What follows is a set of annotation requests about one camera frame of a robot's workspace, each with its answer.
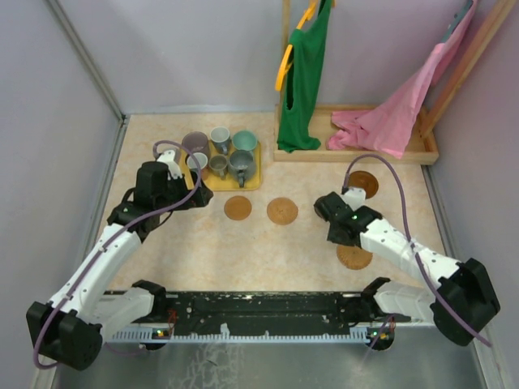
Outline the large woven rattan coaster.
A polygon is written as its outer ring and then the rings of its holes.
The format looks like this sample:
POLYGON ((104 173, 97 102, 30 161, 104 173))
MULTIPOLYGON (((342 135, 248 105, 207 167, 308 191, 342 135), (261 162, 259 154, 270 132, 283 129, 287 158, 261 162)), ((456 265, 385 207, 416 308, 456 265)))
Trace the large woven rattan coaster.
POLYGON ((337 246, 337 258, 350 270, 362 270, 367 267, 372 260, 372 253, 355 246, 337 246))

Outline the large brown wooden coaster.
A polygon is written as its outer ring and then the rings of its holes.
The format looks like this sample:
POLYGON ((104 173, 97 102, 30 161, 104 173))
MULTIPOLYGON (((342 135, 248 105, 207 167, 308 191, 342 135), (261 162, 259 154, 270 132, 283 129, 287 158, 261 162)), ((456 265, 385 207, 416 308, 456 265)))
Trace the large brown wooden coaster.
POLYGON ((348 186, 364 189, 367 199, 373 198, 379 190, 376 177, 364 170, 352 172, 349 176, 348 186))

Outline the light wooden coaster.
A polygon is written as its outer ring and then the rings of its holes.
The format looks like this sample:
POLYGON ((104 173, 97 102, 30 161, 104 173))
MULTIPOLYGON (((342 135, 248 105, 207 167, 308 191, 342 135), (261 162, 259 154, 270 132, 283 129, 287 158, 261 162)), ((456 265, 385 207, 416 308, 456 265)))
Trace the light wooden coaster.
POLYGON ((231 220, 245 220, 251 211, 251 201, 244 196, 236 195, 225 202, 224 213, 231 220))

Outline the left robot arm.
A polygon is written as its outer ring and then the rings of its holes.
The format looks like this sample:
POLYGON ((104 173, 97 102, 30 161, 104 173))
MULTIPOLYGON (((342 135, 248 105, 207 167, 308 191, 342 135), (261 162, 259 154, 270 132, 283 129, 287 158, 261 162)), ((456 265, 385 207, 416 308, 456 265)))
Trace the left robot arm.
POLYGON ((154 159, 137 171, 136 184, 113 209, 101 237, 71 278, 46 302, 35 301, 26 319, 32 359, 40 370, 59 364, 85 370, 113 335, 141 319, 162 320, 169 311, 165 288, 139 280, 111 301, 102 301, 106 288, 122 265, 175 211, 205 207, 213 193, 203 183, 202 167, 195 164, 188 177, 180 168, 186 147, 154 152, 154 159))

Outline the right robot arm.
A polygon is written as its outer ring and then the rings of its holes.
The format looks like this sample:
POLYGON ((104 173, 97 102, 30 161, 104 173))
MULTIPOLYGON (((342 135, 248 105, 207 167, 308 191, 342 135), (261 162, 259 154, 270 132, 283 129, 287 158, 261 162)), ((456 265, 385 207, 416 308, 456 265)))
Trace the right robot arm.
POLYGON ((385 280, 362 300, 363 313, 374 321, 401 314, 434 323, 454 344, 468 345, 500 312, 485 266, 476 259, 450 258, 408 239, 380 212, 364 205, 365 198, 365 190, 353 187, 315 201, 315 213, 329 224, 328 241, 379 255, 424 286, 385 280))

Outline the pink mug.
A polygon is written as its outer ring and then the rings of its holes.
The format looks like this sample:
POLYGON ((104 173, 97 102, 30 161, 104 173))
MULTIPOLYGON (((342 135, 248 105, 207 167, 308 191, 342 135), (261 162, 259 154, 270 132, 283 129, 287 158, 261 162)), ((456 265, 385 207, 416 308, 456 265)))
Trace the pink mug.
POLYGON ((201 179, 205 181, 208 178, 208 157, 203 152, 194 152, 192 156, 188 156, 187 168, 195 173, 201 173, 201 179))

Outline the purple mug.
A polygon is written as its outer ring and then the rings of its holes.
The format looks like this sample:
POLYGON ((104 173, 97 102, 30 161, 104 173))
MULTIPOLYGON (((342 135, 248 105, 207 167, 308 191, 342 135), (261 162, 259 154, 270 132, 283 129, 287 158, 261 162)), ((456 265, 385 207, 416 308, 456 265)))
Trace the purple mug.
POLYGON ((190 152, 201 152, 208 159, 211 157, 208 136, 201 131, 192 131, 182 139, 182 145, 190 152))

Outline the small olive mug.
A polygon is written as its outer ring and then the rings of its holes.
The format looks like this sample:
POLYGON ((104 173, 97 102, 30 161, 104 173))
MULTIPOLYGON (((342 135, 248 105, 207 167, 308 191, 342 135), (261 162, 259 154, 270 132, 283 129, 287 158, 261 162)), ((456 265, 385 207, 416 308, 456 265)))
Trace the small olive mug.
POLYGON ((225 180, 228 173, 228 159, 226 156, 212 156, 209 160, 208 166, 215 176, 219 177, 221 180, 225 180))

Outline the grey-white mug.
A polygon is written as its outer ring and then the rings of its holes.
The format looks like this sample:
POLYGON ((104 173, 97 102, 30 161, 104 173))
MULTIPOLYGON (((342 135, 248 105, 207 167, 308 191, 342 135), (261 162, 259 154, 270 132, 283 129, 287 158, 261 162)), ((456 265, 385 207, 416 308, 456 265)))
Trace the grey-white mug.
POLYGON ((216 151, 224 156, 229 154, 231 138, 227 127, 218 126, 211 130, 210 139, 216 151))

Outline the dark speckled grey mug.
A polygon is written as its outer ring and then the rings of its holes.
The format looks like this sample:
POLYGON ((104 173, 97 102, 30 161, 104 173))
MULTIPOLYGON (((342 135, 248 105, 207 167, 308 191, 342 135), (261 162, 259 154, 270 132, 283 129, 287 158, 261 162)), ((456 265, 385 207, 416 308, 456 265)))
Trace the dark speckled grey mug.
POLYGON ((251 152, 236 150, 228 161, 228 171, 231 177, 244 188, 247 181, 256 173, 256 162, 251 152))

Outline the teal mug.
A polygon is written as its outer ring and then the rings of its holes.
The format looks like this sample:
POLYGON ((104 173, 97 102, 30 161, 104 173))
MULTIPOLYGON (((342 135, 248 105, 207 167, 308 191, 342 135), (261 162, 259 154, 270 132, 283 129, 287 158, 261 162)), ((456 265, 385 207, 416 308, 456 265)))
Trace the teal mug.
POLYGON ((255 134, 249 130, 240 130, 234 134, 232 144, 236 150, 253 152, 258 144, 255 134))

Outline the pink shirt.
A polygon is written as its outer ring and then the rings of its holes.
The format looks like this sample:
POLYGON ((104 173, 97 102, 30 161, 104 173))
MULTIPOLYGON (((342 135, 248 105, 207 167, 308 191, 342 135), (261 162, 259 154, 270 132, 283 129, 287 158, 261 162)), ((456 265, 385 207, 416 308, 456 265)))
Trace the pink shirt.
POLYGON ((474 1, 450 38, 436 44, 422 67, 383 104, 371 110, 334 111, 331 121, 338 131, 328 139, 327 149, 339 151, 355 147, 402 158, 427 92, 438 83, 453 60, 477 5, 474 1))

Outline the wooden rack base tray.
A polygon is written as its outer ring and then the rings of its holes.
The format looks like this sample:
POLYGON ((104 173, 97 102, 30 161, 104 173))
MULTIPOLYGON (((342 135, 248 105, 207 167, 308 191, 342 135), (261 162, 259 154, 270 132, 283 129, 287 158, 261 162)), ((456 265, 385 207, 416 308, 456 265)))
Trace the wooden rack base tray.
MULTIPOLYGON (((279 162, 351 162, 357 156, 367 153, 367 150, 360 150, 348 147, 345 150, 331 151, 326 147, 328 139, 334 135, 338 128, 332 124, 331 116, 334 111, 361 111, 374 109, 374 105, 330 105, 318 104, 315 107, 311 118, 308 132, 311 137, 317 138, 320 148, 310 151, 294 151, 291 153, 282 151, 277 146, 277 136, 279 132, 280 110, 277 108, 274 124, 274 140, 272 144, 273 159, 279 162)), ((428 110, 423 105, 418 113, 417 120, 406 146, 402 158, 397 159, 387 153, 380 153, 391 163, 412 164, 412 165, 433 165, 439 158, 439 151, 434 134, 430 131, 427 135, 422 131, 422 122, 427 118, 428 110)))

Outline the green shirt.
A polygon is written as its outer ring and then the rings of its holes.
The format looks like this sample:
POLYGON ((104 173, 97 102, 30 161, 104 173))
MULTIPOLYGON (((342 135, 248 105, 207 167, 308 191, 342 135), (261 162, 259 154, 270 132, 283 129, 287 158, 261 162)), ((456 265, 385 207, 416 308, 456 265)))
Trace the green shirt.
POLYGON ((280 150, 291 153, 297 150, 316 150, 321 142, 311 137, 308 127, 314 113, 321 74, 312 71, 305 75, 303 64, 295 66, 295 75, 285 79, 285 95, 281 104, 281 120, 277 136, 280 150))

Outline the yellow hanger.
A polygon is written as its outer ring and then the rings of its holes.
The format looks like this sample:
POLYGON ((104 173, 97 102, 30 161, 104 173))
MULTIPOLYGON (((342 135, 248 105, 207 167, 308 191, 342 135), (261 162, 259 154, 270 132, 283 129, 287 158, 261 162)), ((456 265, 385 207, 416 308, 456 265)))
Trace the yellow hanger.
POLYGON ((285 86, 285 79, 294 72, 295 66, 301 62, 305 75, 312 71, 320 74, 323 69, 324 53, 328 38, 328 24, 335 1, 309 1, 300 20, 295 25, 291 35, 290 1, 283 1, 282 28, 285 51, 277 71, 275 90, 281 92, 285 86))

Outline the grey hanger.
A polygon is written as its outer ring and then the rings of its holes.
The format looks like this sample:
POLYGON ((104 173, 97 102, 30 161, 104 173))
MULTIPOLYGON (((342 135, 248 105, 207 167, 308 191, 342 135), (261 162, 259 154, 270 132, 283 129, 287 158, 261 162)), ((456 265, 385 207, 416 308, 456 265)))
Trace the grey hanger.
POLYGON ((473 0, 466 0, 464 5, 454 14, 453 21, 448 25, 445 34, 440 40, 441 43, 445 43, 450 38, 473 5, 473 0))

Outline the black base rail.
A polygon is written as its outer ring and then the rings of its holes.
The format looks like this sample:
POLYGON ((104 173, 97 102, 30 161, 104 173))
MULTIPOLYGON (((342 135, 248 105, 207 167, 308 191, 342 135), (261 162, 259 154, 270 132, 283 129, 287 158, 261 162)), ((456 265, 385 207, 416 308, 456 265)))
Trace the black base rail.
POLYGON ((134 324, 165 324, 176 336, 348 335, 387 315, 361 292, 168 292, 165 304, 134 324))

